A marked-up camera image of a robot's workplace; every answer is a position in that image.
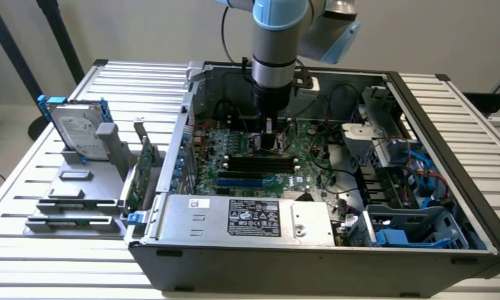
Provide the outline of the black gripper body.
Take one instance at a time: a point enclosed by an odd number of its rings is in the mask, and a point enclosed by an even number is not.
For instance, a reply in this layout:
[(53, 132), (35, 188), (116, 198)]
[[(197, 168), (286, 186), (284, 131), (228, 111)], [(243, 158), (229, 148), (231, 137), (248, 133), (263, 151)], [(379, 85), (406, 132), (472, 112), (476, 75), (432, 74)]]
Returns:
[(279, 111), (286, 109), (291, 99), (292, 84), (282, 87), (266, 87), (252, 80), (252, 103), (260, 119), (276, 119)]

